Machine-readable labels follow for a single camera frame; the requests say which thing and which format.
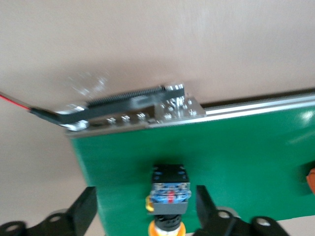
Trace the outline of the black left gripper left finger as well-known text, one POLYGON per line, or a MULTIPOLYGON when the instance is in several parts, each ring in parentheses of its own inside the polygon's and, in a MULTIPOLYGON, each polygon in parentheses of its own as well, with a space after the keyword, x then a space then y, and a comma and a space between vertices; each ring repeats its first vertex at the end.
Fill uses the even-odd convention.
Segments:
POLYGON ((97 213, 96 188, 87 187, 66 210, 52 213, 28 228, 24 221, 0 226, 2 236, 83 236, 97 213))

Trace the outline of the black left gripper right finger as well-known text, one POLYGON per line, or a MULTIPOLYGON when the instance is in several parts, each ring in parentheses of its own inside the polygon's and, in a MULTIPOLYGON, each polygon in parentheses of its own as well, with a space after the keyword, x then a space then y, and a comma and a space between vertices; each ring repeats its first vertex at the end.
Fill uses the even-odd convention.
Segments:
POLYGON ((218 209, 206 186, 196 187, 196 212, 201 228, 195 236, 286 236, 287 231, 274 219, 256 216, 247 223, 230 211, 218 209))

